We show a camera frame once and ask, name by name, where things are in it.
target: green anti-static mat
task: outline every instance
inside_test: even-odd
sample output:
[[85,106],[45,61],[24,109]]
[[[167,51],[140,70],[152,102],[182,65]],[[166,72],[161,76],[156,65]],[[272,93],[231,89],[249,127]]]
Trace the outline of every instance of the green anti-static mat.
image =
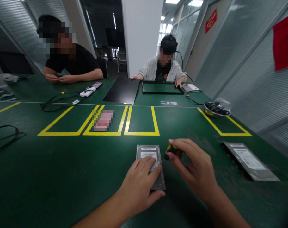
[[175,88],[174,83],[145,83],[143,82],[143,93],[176,93],[184,94],[182,90]]

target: green workbench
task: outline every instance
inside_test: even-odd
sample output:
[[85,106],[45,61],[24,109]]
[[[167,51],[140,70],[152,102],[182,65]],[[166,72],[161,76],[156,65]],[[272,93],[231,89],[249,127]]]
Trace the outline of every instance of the green workbench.
[[[168,139],[175,138],[190,138],[211,156],[219,186],[251,226],[285,227],[288,159],[284,155],[234,117],[211,119],[216,130],[198,109],[203,111],[202,105],[194,105],[185,95],[143,94],[140,84],[131,109],[103,102],[114,79],[100,81],[103,85],[82,104],[50,113],[40,103],[61,92],[83,91],[93,82],[52,84],[35,75],[10,85],[18,98],[15,102],[21,103],[0,105],[0,126],[14,125],[26,135],[0,151],[0,227],[72,226],[120,187],[136,158],[137,144],[159,145],[163,154]],[[210,101],[203,93],[191,98]],[[108,134],[91,131],[94,109],[115,110]],[[13,133],[0,130],[0,139]],[[246,179],[221,147],[223,141],[244,143],[281,182]],[[123,227],[212,226],[206,206],[170,161],[163,163],[163,171],[166,197]]]

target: black t-shirt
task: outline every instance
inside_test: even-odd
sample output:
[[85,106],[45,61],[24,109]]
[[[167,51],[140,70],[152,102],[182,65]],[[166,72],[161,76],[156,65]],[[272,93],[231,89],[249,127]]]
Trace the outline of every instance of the black t-shirt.
[[156,81],[166,81],[169,71],[171,70],[171,61],[162,67],[159,61],[157,61],[156,68]]
[[45,66],[59,73],[65,68],[72,75],[100,69],[93,55],[79,44],[76,44],[75,59],[69,59],[68,54],[50,54]]

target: yellow tape outline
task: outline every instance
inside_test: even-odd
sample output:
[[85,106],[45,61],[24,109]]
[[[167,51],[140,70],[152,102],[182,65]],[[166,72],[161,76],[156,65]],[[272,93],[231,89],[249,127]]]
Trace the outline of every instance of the yellow tape outline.
[[13,105],[10,105],[10,106],[8,106],[8,107],[6,107],[6,108],[3,108],[3,109],[0,110],[0,113],[3,112],[3,111],[6,111],[7,109],[10,109],[10,108],[12,108],[12,107],[14,107],[14,106],[16,106],[16,105],[18,105],[18,104],[20,104],[20,103],[21,103],[21,102],[16,102],[16,103],[14,103]]
[[43,129],[37,136],[79,136],[86,125],[88,124],[91,115],[85,120],[80,129],[77,132],[47,132],[54,124],[56,124],[64,115],[66,115],[74,106],[69,107],[64,111],[59,117],[57,117],[51,124],[49,124],[45,129]]
[[232,123],[234,123],[238,128],[240,128],[244,133],[223,133],[217,128],[217,126],[208,118],[208,116],[200,109],[197,108],[200,113],[206,118],[206,120],[213,126],[213,128],[219,133],[220,136],[230,136],[230,137],[251,137],[252,135],[246,131],[242,126],[240,126],[232,118],[227,117]]
[[[101,111],[104,107],[105,107],[105,105],[102,105],[102,107],[99,109],[99,111]],[[91,121],[91,124],[89,124],[89,126],[87,127],[87,129],[85,130],[83,135],[86,135],[86,136],[120,136],[122,134],[122,130],[123,130],[124,122],[125,122],[127,109],[128,109],[128,106],[126,105],[125,109],[124,109],[124,112],[123,112],[123,115],[122,115],[122,118],[121,118],[121,122],[119,124],[118,132],[96,132],[96,131],[92,132],[92,131],[90,131],[92,126],[95,124],[98,116],[101,113],[101,112],[98,112],[97,115],[94,115],[94,118]]]
[[131,112],[132,112],[132,106],[129,106],[126,126],[125,126],[125,132],[124,135],[133,135],[133,136],[160,136],[159,128],[157,126],[156,121],[156,114],[154,112],[154,107],[151,106],[151,112],[152,112],[152,118],[153,118],[153,124],[154,124],[154,130],[155,132],[129,132],[129,125],[130,125],[130,119],[131,119]]

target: hand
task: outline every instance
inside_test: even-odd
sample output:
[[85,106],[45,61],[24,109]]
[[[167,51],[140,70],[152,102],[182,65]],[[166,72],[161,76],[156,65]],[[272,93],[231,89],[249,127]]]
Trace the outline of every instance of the hand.
[[166,195],[162,190],[156,190],[149,194],[162,170],[162,167],[158,166],[149,174],[155,162],[155,158],[151,156],[136,160],[116,193],[121,200],[121,205],[125,205],[124,210],[129,218],[148,209]]
[[138,74],[138,75],[135,75],[135,76],[133,76],[133,77],[131,78],[131,80],[133,80],[133,79],[140,79],[140,80],[143,80],[144,78],[143,78],[143,75]]
[[[169,140],[169,144],[177,146],[178,155],[168,152],[172,164],[181,174],[190,189],[206,204],[219,192],[210,156],[190,139]],[[181,153],[185,152],[190,160],[190,165],[181,162]]]
[[77,82],[77,77],[75,75],[65,75],[60,77],[59,81],[63,83],[75,83]]
[[45,78],[52,83],[59,82],[58,76],[55,76],[53,74],[45,74]]
[[182,83],[185,82],[185,78],[183,76],[179,77],[176,81],[175,81],[175,87],[180,86],[180,88],[182,88]]

